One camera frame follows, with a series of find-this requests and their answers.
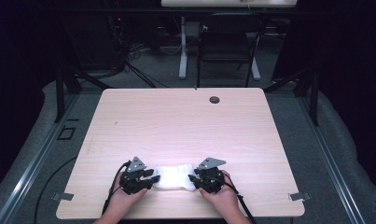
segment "chair seat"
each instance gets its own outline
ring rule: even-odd
[[[228,63],[249,62],[251,52],[245,34],[202,34],[202,60]]]

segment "black chair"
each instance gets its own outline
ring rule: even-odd
[[[201,64],[204,63],[248,63],[245,86],[252,75],[252,63],[264,22],[258,15],[246,12],[214,13],[199,25],[199,47],[197,58],[197,87],[200,87]]]

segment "hand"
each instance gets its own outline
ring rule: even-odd
[[[232,185],[230,175],[226,171],[222,173],[225,182]],[[229,224],[249,224],[248,219],[240,211],[236,193],[229,186],[224,185],[218,193],[208,193],[204,189],[199,189],[199,192]]]
[[[115,187],[113,191],[115,193],[112,195],[108,207],[104,214],[94,223],[118,223],[130,210],[133,204],[140,200],[147,192],[147,189],[141,189],[134,194],[127,194],[120,187],[120,177],[123,172],[118,174]]]

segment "white desk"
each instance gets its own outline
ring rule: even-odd
[[[272,8],[289,8],[294,7],[297,0],[161,0],[163,7],[272,7]],[[181,20],[181,63],[179,65],[179,78],[185,79],[188,66],[188,54],[186,48],[185,18]],[[258,64],[256,59],[252,63],[253,79],[260,80]]]
[[[209,101],[220,99],[218,104]],[[80,149],[57,217],[98,218],[120,165],[138,156],[148,169],[224,160],[254,217],[298,217],[302,202],[261,89],[106,90]],[[197,191],[152,188],[126,218],[219,217]]]

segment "white object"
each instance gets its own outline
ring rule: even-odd
[[[158,189],[194,190],[194,184],[188,175],[195,175],[191,164],[179,166],[160,166],[154,169],[153,175],[160,175],[160,181],[153,184]]]

